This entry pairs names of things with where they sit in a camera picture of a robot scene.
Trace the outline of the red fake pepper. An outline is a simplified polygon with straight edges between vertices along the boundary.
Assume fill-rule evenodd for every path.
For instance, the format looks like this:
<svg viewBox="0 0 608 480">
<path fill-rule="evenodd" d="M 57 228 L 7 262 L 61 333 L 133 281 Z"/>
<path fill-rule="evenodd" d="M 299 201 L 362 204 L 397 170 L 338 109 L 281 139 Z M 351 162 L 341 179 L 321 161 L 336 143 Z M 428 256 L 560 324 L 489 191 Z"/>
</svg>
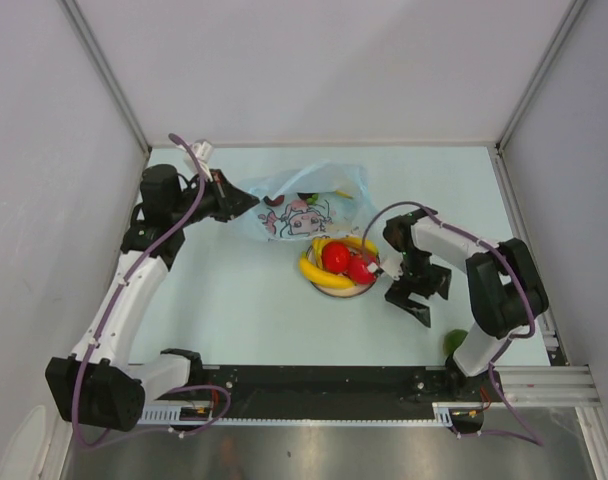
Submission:
<svg viewBox="0 0 608 480">
<path fill-rule="evenodd" d="M 368 269 L 368 263 L 360 255 L 350 258 L 346 274 L 358 285 L 370 285 L 376 281 L 375 274 Z"/>
</svg>

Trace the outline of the red fake apple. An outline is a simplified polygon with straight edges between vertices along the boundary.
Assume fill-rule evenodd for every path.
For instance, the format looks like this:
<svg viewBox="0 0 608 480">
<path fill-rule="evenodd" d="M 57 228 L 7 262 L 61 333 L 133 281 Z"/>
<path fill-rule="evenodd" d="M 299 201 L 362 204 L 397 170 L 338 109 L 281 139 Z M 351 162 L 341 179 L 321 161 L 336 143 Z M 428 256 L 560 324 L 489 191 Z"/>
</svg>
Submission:
<svg viewBox="0 0 608 480">
<path fill-rule="evenodd" d="M 343 274 L 348 269 L 350 260 L 350 250 L 345 244 L 339 241 L 329 242 L 322 249 L 322 266 L 327 272 Z"/>
</svg>

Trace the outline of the light blue plastic bag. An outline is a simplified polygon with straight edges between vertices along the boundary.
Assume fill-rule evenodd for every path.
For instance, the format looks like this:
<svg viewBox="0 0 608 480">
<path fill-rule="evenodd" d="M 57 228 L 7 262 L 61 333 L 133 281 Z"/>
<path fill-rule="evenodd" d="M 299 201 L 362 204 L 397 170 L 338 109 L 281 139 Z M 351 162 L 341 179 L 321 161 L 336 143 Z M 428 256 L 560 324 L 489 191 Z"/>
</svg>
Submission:
<svg viewBox="0 0 608 480">
<path fill-rule="evenodd" d="M 360 235 L 375 216 L 365 168 L 321 162 L 285 170 L 271 176 L 247 179 L 240 188 L 260 203 L 234 221 L 233 229 L 257 241 L 300 241 L 314 237 Z M 306 202 L 318 194 L 315 204 Z M 284 195 L 282 205 L 271 207 L 265 196 Z"/>
</svg>

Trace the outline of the yellow fake banana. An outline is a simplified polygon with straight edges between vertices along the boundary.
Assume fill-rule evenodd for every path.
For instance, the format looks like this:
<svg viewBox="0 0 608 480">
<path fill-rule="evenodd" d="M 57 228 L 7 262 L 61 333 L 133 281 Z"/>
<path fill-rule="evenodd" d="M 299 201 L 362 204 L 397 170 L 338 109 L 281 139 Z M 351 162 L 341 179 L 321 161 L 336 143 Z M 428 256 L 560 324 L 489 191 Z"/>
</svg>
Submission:
<svg viewBox="0 0 608 480">
<path fill-rule="evenodd" d="M 324 288 L 344 290 L 353 288 L 355 284 L 347 277 L 329 273 L 313 264 L 304 252 L 298 261 L 300 273 L 311 283 Z"/>
</svg>

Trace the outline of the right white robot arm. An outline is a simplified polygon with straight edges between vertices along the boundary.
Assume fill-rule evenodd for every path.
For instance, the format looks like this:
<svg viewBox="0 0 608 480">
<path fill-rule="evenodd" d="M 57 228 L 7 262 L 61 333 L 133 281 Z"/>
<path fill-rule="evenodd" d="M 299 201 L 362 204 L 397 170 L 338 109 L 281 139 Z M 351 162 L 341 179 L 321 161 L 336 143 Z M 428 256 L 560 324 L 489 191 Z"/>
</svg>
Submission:
<svg viewBox="0 0 608 480">
<path fill-rule="evenodd" d="M 534 335 L 536 319 L 549 308 L 548 294 L 527 245 L 520 239 L 492 243 L 418 209 L 386 222 L 383 237 L 402 255 L 385 294 L 387 302 L 426 327 L 430 307 L 411 298 L 449 296 L 453 267 L 465 274 L 474 323 L 447 355 L 445 388 L 468 401 L 488 377 L 488 367 L 516 338 Z"/>
</svg>

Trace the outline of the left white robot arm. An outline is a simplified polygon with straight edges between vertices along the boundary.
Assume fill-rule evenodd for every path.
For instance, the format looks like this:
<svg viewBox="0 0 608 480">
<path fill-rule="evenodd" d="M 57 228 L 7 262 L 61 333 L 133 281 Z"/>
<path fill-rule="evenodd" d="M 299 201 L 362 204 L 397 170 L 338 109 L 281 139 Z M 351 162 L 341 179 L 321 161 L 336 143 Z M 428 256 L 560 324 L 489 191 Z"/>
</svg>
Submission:
<svg viewBox="0 0 608 480">
<path fill-rule="evenodd" d="M 197 173 L 187 183 L 177 169 L 146 169 L 120 247 L 107 294 L 83 337 L 65 358 L 52 358 L 47 384 L 63 420 L 127 432 L 149 400 L 170 393 L 191 400 L 205 387 L 201 357 L 166 349 L 154 360 L 129 368 L 132 345 L 155 292 L 170 273 L 185 242 L 187 226 L 211 218 L 234 220 L 259 199 L 231 184 L 221 170 Z"/>
</svg>

